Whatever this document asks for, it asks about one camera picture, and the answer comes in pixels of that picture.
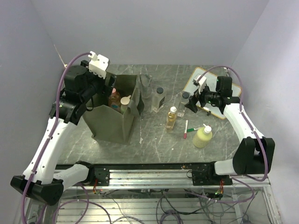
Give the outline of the small clear bottle grey cap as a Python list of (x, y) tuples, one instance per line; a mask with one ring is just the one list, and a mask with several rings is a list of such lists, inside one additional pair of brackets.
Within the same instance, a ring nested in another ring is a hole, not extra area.
[(178, 117), (182, 118), (185, 114), (185, 105), (189, 102), (190, 93), (183, 91), (178, 104)]

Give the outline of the orange bottle pink cap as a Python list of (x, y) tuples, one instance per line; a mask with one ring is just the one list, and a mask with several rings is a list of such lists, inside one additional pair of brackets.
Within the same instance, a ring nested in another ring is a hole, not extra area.
[(108, 106), (120, 112), (121, 109), (121, 96), (119, 92), (113, 88), (112, 93), (108, 99)]

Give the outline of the green bottle beige cap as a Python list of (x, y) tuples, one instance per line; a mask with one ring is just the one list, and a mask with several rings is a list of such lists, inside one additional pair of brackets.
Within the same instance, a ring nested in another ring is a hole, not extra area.
[(130, 99), (131, 99), (131, 95), (121, 98), (121, 110), (120, 110), (121, 114), (124, 114), (124, 112), (128, 108)]

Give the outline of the olive canvas bag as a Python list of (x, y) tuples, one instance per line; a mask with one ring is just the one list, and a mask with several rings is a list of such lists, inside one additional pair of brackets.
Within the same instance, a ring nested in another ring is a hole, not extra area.
[(144, 110), (141, 75), (117, 75), (114, 87), (122, 97), (131, 96), (128, 109), (122, 114), (108, 106), (108, 97), (95, 95), (87, 103), (90, 112), (83, 119), (92, 132), (95, 141), (128, 144), (133, 124)]

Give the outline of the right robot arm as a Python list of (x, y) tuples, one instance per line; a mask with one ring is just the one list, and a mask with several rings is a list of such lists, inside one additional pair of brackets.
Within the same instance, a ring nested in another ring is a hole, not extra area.
[(240, 97), (234, 95), (232, 78), (217, 77), (213, 90), (203, 75), (195, 77), (192, 84), (194, 88), (186, 108), (193, 112), (206, 105), (218, 108), (232, 125), (240, 142), (232, 159), (216, 161), (214, 169), (207, 171), (207, 181), (215, 185), (222, 180), (222, 175), (267, 176), (271, 169), (275, 142), (254, 126)]

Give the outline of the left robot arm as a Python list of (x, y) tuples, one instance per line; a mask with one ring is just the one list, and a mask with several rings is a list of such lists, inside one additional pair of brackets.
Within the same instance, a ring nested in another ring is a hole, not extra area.
[(28, 197), (54, 205), (69, 187), (95, 181), (94, 165), (88, 162), (78, 161), (59, 173), (55, 173), (55, 168), (66, 137), (88, 111), (86, 104), (97, 94), (111, 94), (115, 77), (106, 85), (109, 64), (108, 59), (83, 60), (80, 65), (69, 63), (65, 68), (37, 152), (23, 174), (13, 176), (10, 182), (21, 193), (22, 202)]

